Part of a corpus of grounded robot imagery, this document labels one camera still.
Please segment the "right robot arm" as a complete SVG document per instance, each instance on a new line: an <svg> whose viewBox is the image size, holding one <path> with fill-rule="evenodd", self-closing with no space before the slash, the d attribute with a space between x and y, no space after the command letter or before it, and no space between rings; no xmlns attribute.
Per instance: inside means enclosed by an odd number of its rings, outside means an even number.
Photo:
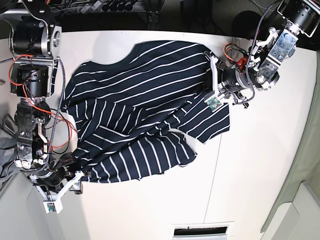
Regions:
<svg viewBox="0 0 320 240"><path fill-rule="evenodd" d="M0 18L11 30L8 47L12 63L8 71L10 92L20 98L9 130L15 138L15 155L5 167L23 173L44 195L63 195L65 191L82 194L82 177L86 172L71 170L75 162L71 153L55 159L53 136L47 136L47 124L57 125L64 117L52 110L46 99L53 95L59 58L62 28L56 22L47 0L3 0Z"/></svg>

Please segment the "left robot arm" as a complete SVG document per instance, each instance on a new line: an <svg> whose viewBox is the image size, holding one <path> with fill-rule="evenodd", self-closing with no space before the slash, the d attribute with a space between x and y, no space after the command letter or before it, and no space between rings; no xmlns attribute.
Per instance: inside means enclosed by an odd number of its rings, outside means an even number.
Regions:
<svg viewBox="0 0 320 240"><path fill-rule="evenodd" d="M280 27L271 26L264 41L259 41L256 34L245 53L244 63L218 69L220 92L272 88L279 79L281 64L294 54L299 35L311 38L320 24L318 0L282 0L275 12L282 18Z"/></svg>

